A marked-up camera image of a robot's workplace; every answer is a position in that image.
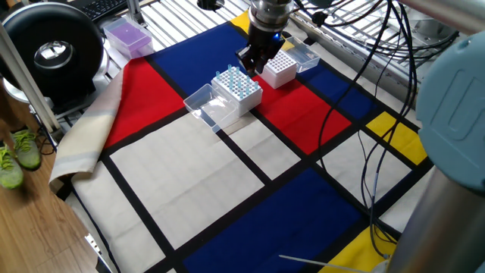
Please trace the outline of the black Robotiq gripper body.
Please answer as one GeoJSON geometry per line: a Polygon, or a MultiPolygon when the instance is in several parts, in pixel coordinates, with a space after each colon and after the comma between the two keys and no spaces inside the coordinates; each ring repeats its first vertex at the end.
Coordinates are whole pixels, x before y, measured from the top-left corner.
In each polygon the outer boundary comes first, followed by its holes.
{"type": "Polygon", "coordinates": [[[254,24],[249,25],[248,46],[253,51],[253,59],[256,57],[257,48],[278,47],[283,45],[281,32],[266,31],[257,28],[254,24]]]}

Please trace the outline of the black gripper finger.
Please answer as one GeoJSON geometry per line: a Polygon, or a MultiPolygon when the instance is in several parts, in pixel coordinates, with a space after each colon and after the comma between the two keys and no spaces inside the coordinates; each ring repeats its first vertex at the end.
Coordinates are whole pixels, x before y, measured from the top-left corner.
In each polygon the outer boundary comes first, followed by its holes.
{"type": "Polygon", "coordinates": [[[280,51],[278,47],[257,48],[255,57],[255,71],[261,73],[264,66],[272,60],[280,51]]]}
{"type": "Polygon", "coordinates": [[[253,59],[253,51],[251,50],[251,46],[248,45],[236,51],[236,57],[239,60],[239,63],[244,67],[247,74],[253,75],[255,74],[256,63],[253,59]]]}

